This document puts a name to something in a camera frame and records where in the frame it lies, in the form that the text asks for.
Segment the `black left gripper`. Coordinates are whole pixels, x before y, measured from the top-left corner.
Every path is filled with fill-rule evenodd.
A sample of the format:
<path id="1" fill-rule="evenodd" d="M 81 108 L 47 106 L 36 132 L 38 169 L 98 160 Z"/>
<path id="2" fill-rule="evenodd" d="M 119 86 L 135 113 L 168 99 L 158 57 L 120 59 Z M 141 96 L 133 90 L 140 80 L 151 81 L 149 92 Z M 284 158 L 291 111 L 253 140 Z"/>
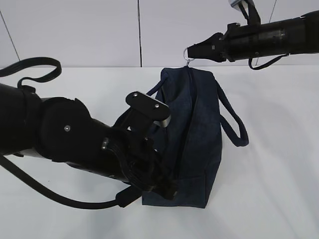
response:
<path id="1" fill-rule="evenodd" d="M 177 195 L 177 184 L 168 176 L 160 154 L 153 148 L 154 141 L 140 132 L 127 129 L 105 131 L 104 150 L 119 162 L 126 180 L 144 192 L 154 192 L 166 200 Z"/>

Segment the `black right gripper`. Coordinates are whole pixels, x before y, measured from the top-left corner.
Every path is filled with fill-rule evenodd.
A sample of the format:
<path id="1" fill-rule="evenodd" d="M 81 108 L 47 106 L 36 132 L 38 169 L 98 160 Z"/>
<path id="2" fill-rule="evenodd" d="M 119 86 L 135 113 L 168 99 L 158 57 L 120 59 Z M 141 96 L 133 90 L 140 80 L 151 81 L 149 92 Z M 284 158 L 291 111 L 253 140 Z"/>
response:
<path id="1" fill-rule="evenodd" d="M 215 62 L 235 62 L 230 56 L 230 34 L 239 27 L 238 23 L 227 25 L 225 33 L 217 32 L 203 42 L 194 44 L 187 48 L 188 58 L 207 59 Z"/>

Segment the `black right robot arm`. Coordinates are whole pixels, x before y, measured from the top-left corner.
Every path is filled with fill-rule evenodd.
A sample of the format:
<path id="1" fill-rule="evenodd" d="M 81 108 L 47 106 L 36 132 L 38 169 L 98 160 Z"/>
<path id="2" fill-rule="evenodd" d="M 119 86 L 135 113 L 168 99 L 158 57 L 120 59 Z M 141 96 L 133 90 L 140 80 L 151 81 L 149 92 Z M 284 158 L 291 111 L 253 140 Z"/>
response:
<path id="1" fill-rule="evenodd" d="M 217 32 L 187 48 L 189 58 L 215 62 L 318 52 L 318 11 L 265 24 L 230 23 L 225 33 Z"/>

